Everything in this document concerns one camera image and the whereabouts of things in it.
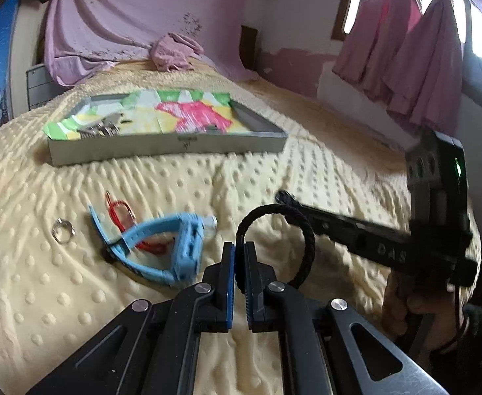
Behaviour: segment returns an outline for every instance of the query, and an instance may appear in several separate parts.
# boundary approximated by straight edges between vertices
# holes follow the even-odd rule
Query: hand
[[[429,351],[444,346],[456,335],[455,323],[455,295],[454,293],[444,292],[436,295],[410,295],[406,304],[397,297],[398,274],[391,272],[388,277],[388,284],[385,287],[384,304],[382,305],[382,326],[388,337],[394,340],[400,335],[405,334],[408,329],[405,317],[408,310],[416,314],[433,313],[435,320],[430,332],[424,342],[424,346]],[[461,325],[464,316],[461,311]],[[456,347],[454,343],[449,350]]]

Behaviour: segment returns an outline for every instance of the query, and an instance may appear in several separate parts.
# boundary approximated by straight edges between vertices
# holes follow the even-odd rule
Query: pink cloth
[[[333,72],[369,99],[389,102],[382,76],[420,18],[416,0],[362,1]]]
[[[433,0],[384,76],[388,111],[452,135],[462,89],[462,51],[452,0]]]
[[[122,60],[146,60],[151,44],[170,32],[196,39],[232,80],[252,78],[239,59],[245,0],[52,0],[45,30],[45,65],[73,86]]]
[[[151,60],[159,71],[193,70],[188,58],[204,52],[195,40],[181,34],[168,33],[151,48]]]

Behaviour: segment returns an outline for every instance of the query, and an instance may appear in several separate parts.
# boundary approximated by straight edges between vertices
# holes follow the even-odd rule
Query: cord
[[[299,288],[307,279],[314,262],[314,256],[316,253],[316,238],[314,237],[312,227],[310,226],[305,215],[303,215],[297,209],[292,208],[292,206],[278,203],[259,206],[258,208],[250,211],[248,215],[243,218],[239,224],[239,227],[237,228],[236,233],[235,274],[237,286],[243,294],[245,293],[245,234],[254,221],[264,215],[269,214],[281,214],[285,217],[291,217],[294,219],[302,230],[303,237],[305,239],[305,252],[303,253],[300,268],[292,280],[288,282],[288,284],[294,288]]]
[[[124,226],[116,211],[117,206],[123,206],[124,208],[126,208],[126,211],[128,212],[129,217],[131,219],[132,225],[135,224],[135,216],[131,211],[131,208],[125,201],[123,200],[113,201],[111,199],[111,195],[109,194],[109,192],[106,192],[106,202],[108,204],[109,217],[111,218],[111,221],[113,221],[113,224],[115,224],[118,227],[121,233],[125,232],[131,226],[128,226],[128,227]],[[168,246],[158,242],[142,241],[135,246],[140,250],[151,252],[152,254],[155,254],[155,255],[163,255],[168,252]]]
[[[460,314],[462,313],[460,311],[460,303],[461,303],[461,299],[460,299],[460,296],[461,296],[461,292],[460,292],[460,287],[458,285],[455,285],[455,328],[456,328],[456,334],[455,334],[455,337],[453,339],[451,339],[449,342],[447,342],[446,344],[443,344],[442,346],[440,346],[439,348],[433,350],[433,352],[442,352],[443,350],[446,350],[447,348],[449,348],[453,343],[455,343],[458,339],[460,339],[462,337],[462,335],[464,334],[464,331],[466,330],[466,325],[468,323],[468,319],[464,319],[464,322],[462,323],[462,326],[461,326],[461,317],[460,317]]]

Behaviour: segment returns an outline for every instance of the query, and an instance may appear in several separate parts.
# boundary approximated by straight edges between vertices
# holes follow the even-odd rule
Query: wall
[[[381,140],[408,148],[416,139],[384,109],[331,71],[341,42],[331,40],[340,0],[269,0],[266,3],[258,72],[278,86],[316,98],[366,126]],[[456,137],[463,143],[469,194],[482,237],[482,108],[462,97]]]
[[[26,71],[37,63],[38,39],[44,27],[47,3],[21,0],[14,25],[10,59],[10,86],[13,117],[29,111]]]

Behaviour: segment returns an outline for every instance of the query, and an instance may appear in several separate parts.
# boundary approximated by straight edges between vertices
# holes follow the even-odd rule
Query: red wire
[[[129,227],[124,227],[121,219],[119,219],[117,211],[115,210],[117,206],[124,206],[128,211],[129,216],[131,217],[131,219],[135,224],[135,216],[133,215],[131,208],[128,206],[128,204],[125,201],[123,200],[112,201],[111,195],[109,194],[109,192],[106,192],[106,201],[108,203],[109,217],[111,218],[111,221],[113,221],[113,223],[118,227],[121,233],[125,232]],[[168,252],[168,245],[164,243],[158,243],[158,242],[151,243],[151,242],[142,241],[142,242],[139,242],[137,245],[135,245],[135,247],[139,248],[140,250],[144,250],[146,252],[151,252],[152,254],[155,254],[155,255],[163,255]]]

